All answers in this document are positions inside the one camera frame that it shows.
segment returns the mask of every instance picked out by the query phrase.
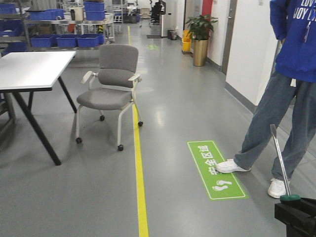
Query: chair seat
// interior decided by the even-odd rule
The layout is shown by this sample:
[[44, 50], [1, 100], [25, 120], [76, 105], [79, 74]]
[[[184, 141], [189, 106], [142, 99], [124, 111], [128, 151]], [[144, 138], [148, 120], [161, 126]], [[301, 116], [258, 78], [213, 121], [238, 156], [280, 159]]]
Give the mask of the chair seat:
[[96, 110], [118, 110], [131, 100], [130, 91], [102, 87], [89, 90], [77, 98], [79, 104]]

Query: yellow trash can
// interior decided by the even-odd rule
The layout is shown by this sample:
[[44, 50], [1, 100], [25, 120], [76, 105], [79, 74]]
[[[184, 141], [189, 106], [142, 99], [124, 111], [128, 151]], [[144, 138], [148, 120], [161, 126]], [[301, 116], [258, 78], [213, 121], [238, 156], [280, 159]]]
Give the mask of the yellow trash can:
[[191, 38], [190, 35], [188, 34], [189, 30], [184, 30], [183, 31], [183, 36], [182, 36], [182, 51], [183, 52], [190, 52], [191, 51]]

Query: tabletop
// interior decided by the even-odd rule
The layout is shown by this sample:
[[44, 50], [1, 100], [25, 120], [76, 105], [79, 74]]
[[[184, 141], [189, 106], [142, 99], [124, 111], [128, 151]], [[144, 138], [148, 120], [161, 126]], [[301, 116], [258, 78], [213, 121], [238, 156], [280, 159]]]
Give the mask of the tabletop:
[[0, 91], [52, 88], [75, 51], [12, 52], [0, 58]]

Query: jeans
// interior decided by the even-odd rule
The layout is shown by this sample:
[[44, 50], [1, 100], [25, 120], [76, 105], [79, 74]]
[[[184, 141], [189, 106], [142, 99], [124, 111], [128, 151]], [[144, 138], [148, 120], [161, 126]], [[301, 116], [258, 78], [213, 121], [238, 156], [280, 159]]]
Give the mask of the jeans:
[[[289, 180], [306, 153], [316, 132], [316, 83], [296, 80], [296, 87], [292, 87], [291, 80], [277, 72], [272, 74], [253, 115], [241, 151], [234, 158], [241, 168], [249, 169], [254, 164], [272, 136], [270, 124], [278, 127], [294, 96], [296, 100], [292, 129], [282, 152]], [[274, 161], [272, 175], [283, 180], [278, 158]]]

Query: gray chair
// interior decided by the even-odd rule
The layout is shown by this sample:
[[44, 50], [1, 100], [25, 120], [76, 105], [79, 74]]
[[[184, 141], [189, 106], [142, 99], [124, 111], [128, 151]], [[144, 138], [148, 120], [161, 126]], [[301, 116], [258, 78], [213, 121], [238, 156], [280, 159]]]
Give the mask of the gray chair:
[[[76, 120], [76, 142], [82, 142], [79, 136], [79, 116], [82, 107], [99, 110], [100, 121], [105, 118], [103, 111], [121, 110], [118, 116], [118, 150], [123, 151], [123, 145], [120, 143], [121, 117], [133, 104], [138, 113], [138, 126], [143, 125], [135, 101], [135, 88], [138, 82], [141, 82], [140, 75], [135, 74], [138, 49], [124, 44], [104, 44], [100, 46], [99, 53], [99, 72], [89, 71], [81, 81], [84, 84], [90, 79], [89, 90], [77, 98], [80, 105]], [[92, 88], [96, 77], [102, 86]]]

